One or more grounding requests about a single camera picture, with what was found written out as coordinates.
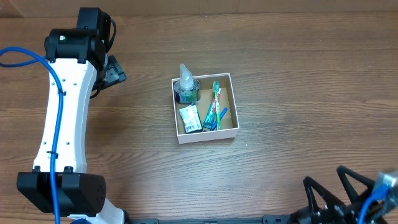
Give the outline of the clear soap dispenser bottle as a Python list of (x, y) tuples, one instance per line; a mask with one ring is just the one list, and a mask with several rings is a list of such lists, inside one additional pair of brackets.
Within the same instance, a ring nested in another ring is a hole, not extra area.
[(180, 64), (180, 79), (174, 83), (174, 97), (179, 104), (189, 105), (200, 100), (200, 82), (193, 77), (192, 72)]

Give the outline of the green soap packet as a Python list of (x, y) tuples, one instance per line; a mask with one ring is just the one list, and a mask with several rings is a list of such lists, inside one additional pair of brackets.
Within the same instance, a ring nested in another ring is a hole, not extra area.
[(196, 105), (186, 106), (179, 109), (186, 134), (199, 133), (203, 131), (202, 122)]

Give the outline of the green toothbrush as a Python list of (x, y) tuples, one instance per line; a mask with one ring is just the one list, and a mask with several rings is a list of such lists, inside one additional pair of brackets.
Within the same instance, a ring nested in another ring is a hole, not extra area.
[(219, 96), (221, 95), (221, 88), (219, 81), (213, 82), (213, 92), (215, 93), (215, 113), (216, 113), (216, 128), (217, 130), (221, 130), (221, 111), (219, 104)]

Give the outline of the toothpaste tube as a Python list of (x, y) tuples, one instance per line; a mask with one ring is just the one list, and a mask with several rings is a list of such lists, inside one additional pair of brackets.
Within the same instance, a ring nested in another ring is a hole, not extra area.
[(211, 129), (216, 118), (216, 111), (215, 111), (215, 98), (212, 99), (211, 105), (208, 109), (206, 114), (205, 120), (203, 122), (203, 127)]

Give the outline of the blue disposable razor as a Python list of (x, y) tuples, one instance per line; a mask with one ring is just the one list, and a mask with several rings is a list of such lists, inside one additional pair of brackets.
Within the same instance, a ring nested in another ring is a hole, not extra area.
[[(226, 112), (228, 111), (227, 108), (224, 108), (224, 110), (220, 113), (220, 119), (223, 119), (224, 115), (226, 114)], [(217, 128), (217, 121), (215, 121), (212, 125), (212, 127), (210, 128), (210, 131), (214, 131)]]

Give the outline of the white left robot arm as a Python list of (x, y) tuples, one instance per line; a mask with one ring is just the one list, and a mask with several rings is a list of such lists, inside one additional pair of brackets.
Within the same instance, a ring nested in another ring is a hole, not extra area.
[(104, 177), (87, 172), (85, 135), (90, 100), (108, 86), (116, 61), (108, 56), (116, 31), (83, 25), (54, 29), (45, 55), (32, 54), (49, 72), (49, 98), (42, 142), (30, 172), (17, 189), (59, 223), (127, 223), (126, 212), (106, 196)]

